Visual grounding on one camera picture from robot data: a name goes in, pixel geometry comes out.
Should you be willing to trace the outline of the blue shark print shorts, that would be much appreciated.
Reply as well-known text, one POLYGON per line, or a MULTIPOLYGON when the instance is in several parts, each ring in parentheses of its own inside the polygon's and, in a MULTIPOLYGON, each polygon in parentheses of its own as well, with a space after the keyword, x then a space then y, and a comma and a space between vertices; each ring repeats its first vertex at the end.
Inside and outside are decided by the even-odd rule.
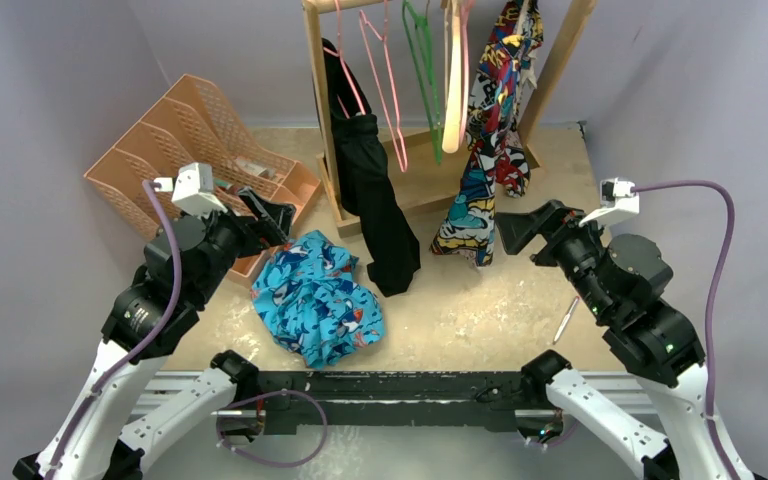
POLYGON ((281 246, 251 288, 274 342, 308 368, 334 366, 384 337, 377 296, 357 283, 358 258, 313 230, 281 246))

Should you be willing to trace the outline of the pink wire hanger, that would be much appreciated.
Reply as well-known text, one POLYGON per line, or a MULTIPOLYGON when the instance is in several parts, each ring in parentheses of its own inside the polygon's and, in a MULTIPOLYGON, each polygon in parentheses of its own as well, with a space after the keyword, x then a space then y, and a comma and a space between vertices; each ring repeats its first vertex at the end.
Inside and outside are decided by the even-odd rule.
POLYGON ((377 28, 368 18, 365 11, 361 9, 358 13, 359 27, 364 42, 368 62, 373 74, 373 79, 378 91, 379 99, 382 104, 382 111, 384 119, 387 125, 388 133, 390 134, 390 140, 396 155, 399 169, 402 173, 405 173, 409 167, 409 158, 407 152, 407 146, 405 143, 405 137, 402 131, 401 122, 401 109, 400 101, 398 97, 398 90, 395 84, 395 77, 392 68, 392 62, 389 51, 389 3, 383 2, 384 5, 384 23, 381 28, 377 28), (383 55, 384 73, 380 74, 377 68, 377 64, 372 53, 371 41, 369 40, 369 34, 371 34, 377 43, 381 47, 383 55))

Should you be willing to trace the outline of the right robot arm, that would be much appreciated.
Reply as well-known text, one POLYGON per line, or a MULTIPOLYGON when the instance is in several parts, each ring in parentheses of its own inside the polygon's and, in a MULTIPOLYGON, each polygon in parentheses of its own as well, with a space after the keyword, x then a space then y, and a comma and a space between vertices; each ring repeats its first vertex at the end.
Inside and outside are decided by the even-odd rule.
POLYGON ((562 270, 604 328, 611 353, 648 396, 661 429, 637 421, 553 350, 522 369, 529 404, 571 415, 639 479, 752 477, 723 422, 706 411, 710 359, 692 322, 662 299, 673 272, 654 242, 623 234, 603 243, 582 211, 556 200, 530 213, 500 213, 496 226, 510 255, 544 239, 532 262, 562 270))

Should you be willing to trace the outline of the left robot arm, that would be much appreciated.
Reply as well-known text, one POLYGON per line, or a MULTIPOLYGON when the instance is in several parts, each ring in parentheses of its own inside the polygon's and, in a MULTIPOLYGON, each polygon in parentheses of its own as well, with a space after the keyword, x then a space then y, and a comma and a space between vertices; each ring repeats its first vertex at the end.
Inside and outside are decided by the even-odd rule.
POLYGON ((145 387, 198 322, 233 264, 283 244, 295 207, 244 188, 238 193, 247 208, 242 215, 213 190, 197 188, 186 193, 184 213, 171 218, 159 194, 179 193, 179 183, 158 179, 143 188, 160 227, 131 284, 114 300, 66 419, 42 451, 16 462, 16 479, 140 479, 210 410, 224 402, 244 409, 257 399, 257 368, 236 353, 220 353, 193 391, 131 419, 145 387))

